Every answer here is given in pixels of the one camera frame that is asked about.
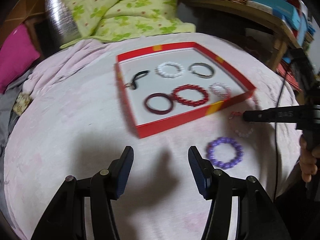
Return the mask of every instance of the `wooden shelf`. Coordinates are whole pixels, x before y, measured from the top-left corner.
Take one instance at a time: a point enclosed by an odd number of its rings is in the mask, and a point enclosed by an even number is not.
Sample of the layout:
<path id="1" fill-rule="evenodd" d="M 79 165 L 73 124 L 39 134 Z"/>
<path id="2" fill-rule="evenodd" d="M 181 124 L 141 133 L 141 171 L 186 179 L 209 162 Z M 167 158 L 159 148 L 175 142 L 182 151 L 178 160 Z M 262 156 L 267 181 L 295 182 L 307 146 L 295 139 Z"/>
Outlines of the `wooden shelf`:
<path id="1" fill-rule="evenodd" d="M 182 2 L 188 6 L 211 8 L 249 19 L 273 30 L 276 34 L 283 36 L 290 47 L 301 47 L 297 43 L 297 40 L 293 36 L 291 30 L 280 18 L 259 9 L 247 6 L 245 4 L 222 0 L 182 0 Z"/>

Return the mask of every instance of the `dark red bangle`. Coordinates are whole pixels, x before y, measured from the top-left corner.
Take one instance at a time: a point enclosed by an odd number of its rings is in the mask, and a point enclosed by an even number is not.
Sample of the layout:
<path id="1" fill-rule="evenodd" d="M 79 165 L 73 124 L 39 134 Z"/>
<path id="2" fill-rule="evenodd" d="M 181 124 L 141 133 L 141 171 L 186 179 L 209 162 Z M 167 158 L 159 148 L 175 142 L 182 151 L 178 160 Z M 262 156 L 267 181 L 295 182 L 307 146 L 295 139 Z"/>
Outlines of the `dark red bangle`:
<path id="1" fill-rule="evenodd" d="M 198 101 L 192 101 L 192 100 L 188 100 L 188 99 L 184 99 L 182 97 L 179 97 L 178 93 L 180 91 L 186 90 L 186 89 L 197 90 L 204 95 L 204 98 L 200 99 Z M 202 88 L 198 85 L 187 84 L 187 85 L 183 85 L 183 86 L 179 86 L 179 87 L 175 88 L 172 92 L 172 98 L 173 98 L 173 100 L 177 100 L 179 103 L 181 103 L 183 105 L 196 107 L 196 106 L 201 106 L 201 105 L 205 104 L 206 102 L 208 102 L 209 93 L 207 92 L 207 90 L 205 90 L 204 88 Z"/>
<path id="2" fill-rule="evenodd" d="M 148 106 L 148 100 L 151 99 L 151 98 L 155 98 L 155 97 L 163 97 L 163 98 L 166 98 L 169 100 L 170 102 L 170 107 L 168 110 L 156 110 L 156 109 L 153 109 L 151 108 L 150 106 Z M 153 114 L 167 114 L 167 113 L 170 113 L 173 109 L 173 100 L 172 98 L 167 95 L 167 94 L 163 94 L 163 93 L 155 93 L 155 94 L 151 94 L 150 96 L 148 96 L 145 100 L 144 100 L 144 106 L 146 107 L 146 109 L 148 109 L 148 111 L 150 111 L 151 113 Z"/>

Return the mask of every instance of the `red beaded bracelet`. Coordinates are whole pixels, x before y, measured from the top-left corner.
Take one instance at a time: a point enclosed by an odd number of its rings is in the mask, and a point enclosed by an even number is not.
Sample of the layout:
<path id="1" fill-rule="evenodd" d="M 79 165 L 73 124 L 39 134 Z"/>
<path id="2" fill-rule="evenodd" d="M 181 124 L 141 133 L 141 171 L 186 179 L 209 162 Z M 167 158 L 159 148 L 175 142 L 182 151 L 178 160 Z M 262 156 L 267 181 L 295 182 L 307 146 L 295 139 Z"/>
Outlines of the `red beaded bracelet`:
<path id="1" fill-rule="evenodd" d="M 182 97 L 179 97 L 178 93 L 180 91 L 186 90 L 186 89 L 197 90 L 204 95 L 204 98 L 200 99 L 198 101 L 192 101 L 192 100 L 188 100 L 188 99 L 184 99 Z M 205 104 L 206 102 L 208 102 L 209 93 L 207 92 L 207 90 L 205 90 L 204 88 L 202 88 L 198 85 L 187 84 L 187 85 L 183 85 L 183 86 L 179 86 L 179 87 L 175 88 L 172 92 L 172 99 L 178 101 L 179 103 L 181 103 L 183 105 L 196 107 L 196 106 L 201 106 L 201 105 Z"/>

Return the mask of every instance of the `bracelet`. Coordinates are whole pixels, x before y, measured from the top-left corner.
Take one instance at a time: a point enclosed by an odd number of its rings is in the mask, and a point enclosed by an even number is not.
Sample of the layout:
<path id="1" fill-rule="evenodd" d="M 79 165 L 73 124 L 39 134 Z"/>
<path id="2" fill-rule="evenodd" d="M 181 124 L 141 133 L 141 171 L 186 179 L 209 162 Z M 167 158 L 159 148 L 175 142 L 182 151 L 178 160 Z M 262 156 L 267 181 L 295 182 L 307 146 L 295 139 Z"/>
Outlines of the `bracelet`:
<path id="1" fill-rule="evenodd" d="M 236 149 L 236 157 L 227 163 L 218 161 L 214 156 L 214 148 L 218 146 L 220 143 L 231 144 Z M 233 168 L 234 166 L 236 166 L 238 163 L 242 161 L 242 158 L 244 155 L 242 150 L 243 150 L 242 146 L 238 142 L 236 142 L 233 138 L 219 137 L 217 140 L 214 140 L 209 143 L 209 146 L 207 148 L 207 153 L 213 166 L 217 166 L 219 168 L 227 170 L 229 168 Z"/>
<path id="2" fill-rule="evenodd" d="M 220 91 L 215 89 L 215 87 L 222 87 L 226 91 L 226 93 L 225 94 L 221 93 Z M 223 83 L 216 82 L 216 83 L 210 85 L 209 88 L 211 89 L 212 93 L 214 93 L 218 97 L 221 97 L 221 98 L 230 98 L 231 97 L 231 88 Z"/>
<path id="3" fill-rule="evenodd" d="M 155 97 L 163 97 L 163 98 L 168 99 L 169 102 L 170 102 L 170 107 L 169 107 L 169 109 L 162 111 L 162 110 L 153 109 L 153 108 L 151 108 L 150 106 L 148 106 L 148 101 L 149 101 L 149 99 L 155 98 Z M 155 93 L 155 94 L 149 95 L 149 96 L 144 100 L 144 106 L 145 106 L 146 109 L 148 109 L 149 112 L 151 112 L 151 113 L 153 113 L 153 114 L 167 114 L 167 113 L 170 113 L 170 112 L 172 111 L 172 109 L 173 109 L 173 100 L 172 100 L 172 98 L 171 98 L 169 95 L 167 95 L 167 94 Z"/>
<path id="4" fill-rule="evenodd" d="M 186 89 L 197 90 L 204 95 L 204 98 L 200 99 L 198 101 L 192 101 L 192 100 L 187 100 L 182 97 L 179 97 L 178 92 L 180 92 L 182 90 L 186 90 Z M 209 93 L 207 92 L 207 90 L 205 90 L 204 88 L 202 88 L 198 85 L 187 84 L 187 85 L 182 85 L 182 86 L 175 88 L 172 92 L 172 98 L 173 98 L 173 100 L 177 100 L 179 103 L 181 103 L 183 105 L 196 107 L 196 106 L 201 106 L 201 105 L 205 104 L 206 102 L 208 102 Z"/>
<path id="5" fill-rule="evenodd" d="M 125 87 L 131 87 L 132 86 L 133 90 L 136 90 L 138 88 L 138 85 L 136 83 L 136 80 L 138 79 L 138 76 L 141 76 L 139 78 L 142 78 L 142 77 L 148 75 L 149 72 L 150 72 L 149 70 L 144 70 L 144 71 L 138 72 L 137 74 L 135 74 L 133 76 L 132 80 L 129 83 L 125 84 L 124 86 Z"/>
<path id="6" fill-rule="evenodd" d="M 258 104 L 258 100 L 255 96 L 252 96 L 252 100 L 255 104 L 255 108 L 256 110 L 258 110 L 260 107 L 259 107 L 259 104 Z M 232 123 L 231 123 L 231 120 L 235 117 L 235 116 L 242 116 L 243 113 L 241 112 L 231 112 L 231 115 L 229 116 L 229 123 L 230 123 L 230 126 L 231 128 L 232 127 Z M 254 129 L 251 128 L 247 133 L 241 133 L 238 129 L 234 129 L 234 132 L 239 136 L 239 137 L 243 137 L 243 138 L 248 138 L 253 132 L 254 132 Z"/>
<path id="7" fill-rule="evenodd" d="M 192 69 L 193 66 L 203 66 L 203 67 L 206 67 L 207 69 L 209 69 L 209 70 L 211 71 L 211 74 L 210 74 L 210 75 L 200 74 L 200 73 L 198 73 L 198 72 L 196 72 L 196 71 L 194 71 L 194 70 Z M 193 63 L 192 65 L 189 66 L 188 70 L 191 71 L 192 74 L 195 74 L 195 75 L 197 75 L 197 76 L 200 77 L 200 78 L 212 78 L 213 75 L 214 75 L 214 69 L 213 69 L 213 67 L 211 67 L 210 65 L 208 65 L 208 64 L 206 64 L 206 63 L 201 63 L 201 62 L 199 62 L 199 63 Z"/>
<path id="8" fill-rule="evenodd" d="M 231 125 L 231 120 L 235 117 L 235 116 L 242 116 L 243 113 L 241 112 L 231 112 L 231 115 L 229 116 L 229 122 Z M 252 133 L 253 133 L 253 128 L 251 128 L 247 133 L 241 133 L 239 132 L 238 129 L 235 129 L 234 132 L 239 136 L 239 137 L 243 137 L 243 138 L 248 138 Z"/>
<path id="9" fill-rule="evenodd" d="M 164 66 L 173 66 L 175 67 L 177 70 L 178 70 L 178 73 L 176 74 L 168 74 L 166 72 L 164 72 L 162 70 L 162 68 Z M 162 64 L 160 64 L 158 67 L 156 67 L 156 73 L 159 75 L 159 76 L 162 76 L 162 77 L 167 77 L 167 78 L 176 78 L 176 77 L 179 77 L 183 74 L 184 72 L 184 68 L 182 67 L 182 65 L 178 64 L 178 63 L 174 63 L 174 62 L 164 62 Z"/>

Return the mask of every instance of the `screw head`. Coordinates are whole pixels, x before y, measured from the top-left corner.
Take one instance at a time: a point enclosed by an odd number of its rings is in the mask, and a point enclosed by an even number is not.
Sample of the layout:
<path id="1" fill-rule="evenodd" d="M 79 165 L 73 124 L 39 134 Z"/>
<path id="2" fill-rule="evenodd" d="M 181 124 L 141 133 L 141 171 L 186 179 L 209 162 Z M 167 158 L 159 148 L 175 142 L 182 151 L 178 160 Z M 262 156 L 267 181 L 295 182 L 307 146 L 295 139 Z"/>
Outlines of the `screw head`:
<path id="1" fill-rule="evenodd" d="M 103 170 L 100 171 L 100 175 L 102 175 L 102 176 L 106 176 L 108 174 L 109 174 L 109 170 L 108 169 L 103 169 Z"/>
<path id="2" fill-rule="evenodd" d="M 249 176 L 249 177 L 248 177 L 248 180 L 249 180 L 250 182 L 256 182 L 256 181 L 257 181 L 257 179 L 256 179 L 254 176 Z"/>
<path id="3" fill-rule="evenodd" d="M 222 170 L 220 170 L 220 169 L 214 169 L 213 173 L 214 173 L 215 175 L 220 176 L 220 175 L 222 174 Z"/>
<path id="4" fill-rule="evenodd" d="M 66 182 L 70 182 L 73 180 L 73 176 L 72 175 L 69 175 L 69 176 L 66 176 Z"/>

